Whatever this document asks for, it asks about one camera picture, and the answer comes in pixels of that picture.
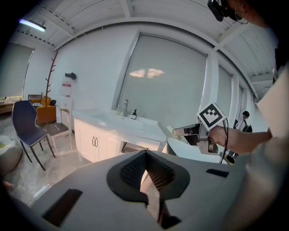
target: soap dispenser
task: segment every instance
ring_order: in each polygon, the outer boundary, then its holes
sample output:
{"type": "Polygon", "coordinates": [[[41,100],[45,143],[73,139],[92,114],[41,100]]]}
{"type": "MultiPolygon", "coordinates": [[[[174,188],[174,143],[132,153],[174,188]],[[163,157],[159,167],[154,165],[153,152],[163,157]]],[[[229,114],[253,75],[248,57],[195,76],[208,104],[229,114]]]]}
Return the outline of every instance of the soap dispenser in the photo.
{"type": "Polygon", "coordinates": [[[133,120],[135,120],[135,119],[136,119],[136,109],[135,109],[135,112],[134,112],[134,113],[132,113],[132,115],[131,115],[131,119],[133,119],[133,120]]]}

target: ceiling beam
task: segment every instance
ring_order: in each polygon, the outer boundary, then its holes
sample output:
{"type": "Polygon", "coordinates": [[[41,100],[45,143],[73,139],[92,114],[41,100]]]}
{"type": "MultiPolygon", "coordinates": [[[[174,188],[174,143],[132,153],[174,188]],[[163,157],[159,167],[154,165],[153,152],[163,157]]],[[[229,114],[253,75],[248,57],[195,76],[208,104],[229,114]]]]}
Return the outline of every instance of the ceiling beam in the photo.
{"type": "MultiPolygon", "coordinates": [[[[184,25],[182,23],[177,23],[176,21],[171,21],[168,19],[162,19],[162,18],[147,18],[147,17],[131,17],[131,18],[117,18],[117,19],[111,19],[105,22],[101,22],[101,23],[96,23],[90,27],[87,27],[79,32],[75,33],[75,36],[79,36],[81,34],[86,33],[87,31],[91,31],[97,28],[101,28],[104,26],[108,26],[108,25],[113,25],[113,24],[118,24],[118,23],[127,23],[127,22],[147,22],[147,23],[159,23],[159,24],[164,24],[164,25],[169,25],[169,26],[173,26],[173,27],[177,27],[180,29],[183,29],[185,31],[188,31],[190,33],[193,33],[201,38],[203,38],[204,40],[208,41],[209,43],[211,43],[213,46],[216,46],[217,43],[214,39],[212,39],[211,37],[207,36],[206,34],[202,33],[201,31],[199,31],[198,29],[192,28],[190,26],[184,25]]],[[[70,40],[72,40],[73,38],[67,38],[65,39],[63,42],[61,42],[56,48],[55,51],[58,50],[60,47],[62,47],[64,44],[68,43],[70,40]]]]}
{"type": "Polygon", "coordinates": [[[258,84],[258,83],[267,83],[267,84],[272,83],[273,84],[273,74],[262,74],[262,75],[252,76],[251,82],[253,84],[258,84]]]}
{"type": "Polygon", "coordinates": [[[48,20],[50,23],[58,27],[61,31],[66,33],[69,37],[75,37],[74,36],[74,30],[70,26],[70,24],[65,21],[62,17],[60,17],[57,13],[50,10],[46,6],[42,6],[38,12],[40,16],[48,20]]]}
{"type": "Polygon", "coordinates": [[[120,1],[121,1],[121,7],[125,14],[125,17],[130,18],[134,12],[132,8],[131,0],[120,0],[120,1]]]}
{"type": "Polygon", "coordinates": [[[39,40],[38,38],[35,38],[33,36],[21,32],[15,32],[10,37],[9,42],[20,44],[22,46],[28,46],[30,48],[35,48],[35,46],[41,45],[48,48],[51,51],[53,51],[55,48],[54,46],[48,44],[47,42],[44,42],[43,40],[39,40]]]}
{"type": "Polygon", "coordinates": [[[226,45],[228,42],[232,41],[239,34],[248,30],[249,26],[250,24],[240,24],[236,22],[217,39],[218,45],[214,48],[214,51],[219,50],[221,47],[226,45]]]}

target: navy blue chair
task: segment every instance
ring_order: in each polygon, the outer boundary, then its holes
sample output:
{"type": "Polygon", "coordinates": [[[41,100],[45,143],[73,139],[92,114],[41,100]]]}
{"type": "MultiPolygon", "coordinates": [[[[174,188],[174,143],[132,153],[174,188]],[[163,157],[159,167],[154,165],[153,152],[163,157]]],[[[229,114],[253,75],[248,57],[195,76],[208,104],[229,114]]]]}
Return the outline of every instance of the navy blue chair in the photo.
{"type": "Polygon", "coordinates": [[[43,151],[40,141],[46,138],[54,158],[55,155],[49,143],[47,132],[35,126],[36,116],[36,110],[29,101],[25,100],[14,103],[12,110],[12,122],[16,130],[16,134],[21,142],[22,148],[30,162],[32,162],[23,143],[29,146],[41,168],[45,170],[32,147],[39,142],[41,150],[43,151]]]}

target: pouf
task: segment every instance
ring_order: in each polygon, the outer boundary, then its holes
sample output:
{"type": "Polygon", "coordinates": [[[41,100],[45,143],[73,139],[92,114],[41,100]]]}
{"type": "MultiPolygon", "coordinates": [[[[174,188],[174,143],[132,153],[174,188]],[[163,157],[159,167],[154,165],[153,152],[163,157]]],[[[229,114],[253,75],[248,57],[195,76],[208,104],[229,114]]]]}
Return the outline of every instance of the pouf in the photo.
{"type": "Polygon", "coordinates": [[[10,173],[17,165],[22,148],[8,136],[0,135],[0,175],[10,173]]]}

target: cable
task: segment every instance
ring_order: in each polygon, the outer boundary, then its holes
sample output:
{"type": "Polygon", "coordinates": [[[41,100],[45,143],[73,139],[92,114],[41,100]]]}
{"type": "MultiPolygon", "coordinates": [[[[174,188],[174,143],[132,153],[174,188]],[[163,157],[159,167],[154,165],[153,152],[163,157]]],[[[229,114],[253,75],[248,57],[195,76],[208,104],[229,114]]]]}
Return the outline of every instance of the cable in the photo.
{"type": "MultiPolygon", "coordinates": [[[[191,134],[191,135],[196,135],[196,136],[198,136],[198,138],[199,138],[199,135],[198,134],[191,134]]],[[[189,136],[191,136],[191,135],[189,135],[189,136]]],[[[187,142],[187,144],[189,143],[189,141],[187,142]]]]}
{"type": "Polygon", "coordinates": [[[220,164],[223,162],[223,159],[226,155],[226,151],[227,151],[227,145],[228,145],[228,139],[229,139],[229,122],[227,119],[225,119],[227,121],[227,130],[226,130],[226,124],[225,124],[225,121],[223,120],[223,125],[224,125],[224,130],[225,130],[225,134],[226,134],[226,142],[225,142],[225,148],[224,148],[224,153],[221,157],[221,160],[220,160],[220,164]]]}
{"type": "Polygon", "coordinates": [[[252,95],[257,95],[259,94],[261,91],[263,91],[265,88],[271,88],[271,87],[264,87],[262,90],[258,91],[258,92],[253,92],[252,95]]]}

